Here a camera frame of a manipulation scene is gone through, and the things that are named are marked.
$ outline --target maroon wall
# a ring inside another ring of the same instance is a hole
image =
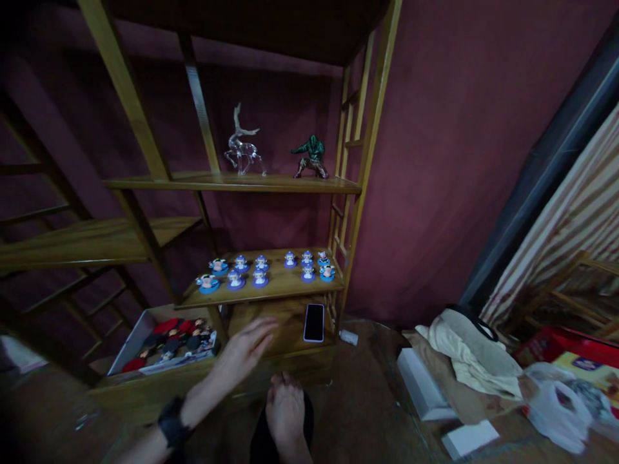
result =
[[[9,58],[6,87],[91,212],[118,216],[101,179],[146,173],[146,164],[79,12],[45,8],[29,43]],[[404,2],[349,312],[413,325],[458,299],[530,147],[616,9],[613,0]],[[207,169],[175,36],[122,22],[119,29],[171,169]],[[220,153],[242,101],[241,123],[260,127],[251,141],[270,172],[294,172],[288,150],[311,133],[325,142],[333,171],[340,70],[204,40],[195,47],[207,63],[201,72]],[[20,198],[44,197],[11,191],[3,212]],[[326,196],[205,197],[225,248],[326,241]],[[187,192],[140,200],[149,215],[197,214]],[[208,261],[203,243],[197,231],[168,252],[181,286]],[[130,271],[153,305],[167,302],[151,266]]]

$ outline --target white box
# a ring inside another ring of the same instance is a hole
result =
[[[402,350],[398,356],[398,367],[422,421],[457,418],[413,348]]]
[[[477,425],[463,425],[443,437],[443,445],[454,461],[487,445],[499,437],[498,432],[487,420]]]
[[[108,372],[108,376],[120,374],[124,365],[137,357],[140,348],[144,345],[144,341],[149,335],[152,334],[153,329],[157,324],[171,318],[208,319],[208,317],[204,314],[204,311],[205,309],[203,308],[175,311],[173,305],[159,306],[156,308],[144,310],[142,312],[142,315],[140,315],[140,319],[138,319],[135,327],[129,334],[129,337],[127,337],[127,340],[125,341],[120,353],[118,354],[118,356],[116,356],[114,364],[112,364],[112,367]],[[196,353],[191,356],[178,356],[168,361],[147,365],[142,369],[138,369],[137,371],[128,372],[127,376],[123,376],[123,379],[131,378],[140,374],[158,374],[160,372],[169,371],[170,369],[175,369],[177,367],[202,361],[207,358],[212,358],[214,356],[214,350]]]

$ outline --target black pants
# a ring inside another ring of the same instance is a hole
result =
[[[314,435],[314,408],[310,397],[304,392],[305,420],[303,422],[303,435],[308,449],[311,447],[311,439]],[[277,447],[271,437],[269,426],[266,423],[266,408],[262,409],[256,430],[253,433],[250,447],[250,464],[279,464]]]

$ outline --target foot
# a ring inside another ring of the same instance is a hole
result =
[[[271,378],[266,402],[266,421],[280,458],[285,463],[311,463],[303,435],[303,389],[287,372]]]

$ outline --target hand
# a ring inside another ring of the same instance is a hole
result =
[[[276,327],[276,318],[258,318],[230,338],[209,375],[224,394],[234,390],[256,367]]]
[[[303,436],[305,401],[303,390],[287,372],[271,378],[271,389],[266,400],[266,421],[271,437],[281,454],[293,452]]]

